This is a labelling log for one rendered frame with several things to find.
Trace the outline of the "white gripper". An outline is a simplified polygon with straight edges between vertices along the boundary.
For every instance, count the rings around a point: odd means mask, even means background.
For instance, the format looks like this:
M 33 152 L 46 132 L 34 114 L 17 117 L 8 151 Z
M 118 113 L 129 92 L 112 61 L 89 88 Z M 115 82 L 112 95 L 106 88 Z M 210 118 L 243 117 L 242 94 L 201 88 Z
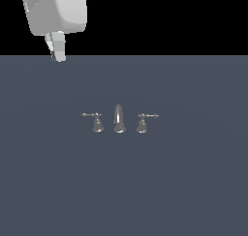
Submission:
M 64 33 L 85 29 L 86 0 L 23 0 L 23 4 L 31 33 L 34 36 L 45 35 L 53 61 L 65 61 Z

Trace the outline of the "grey metal faucet spout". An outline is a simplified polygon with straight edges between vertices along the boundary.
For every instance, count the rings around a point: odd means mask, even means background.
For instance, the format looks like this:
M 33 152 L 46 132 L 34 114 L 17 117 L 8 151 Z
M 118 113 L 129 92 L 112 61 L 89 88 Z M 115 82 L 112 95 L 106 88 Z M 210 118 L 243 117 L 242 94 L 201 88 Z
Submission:
M 126 131 L 126 128 L 125 128 L 124 122 L 123 122 L 122 106 L 120 104 L 118 104 L 115 107 L 113 124 L 115 125 L 113 130 L 116 133 L 124 133 Z

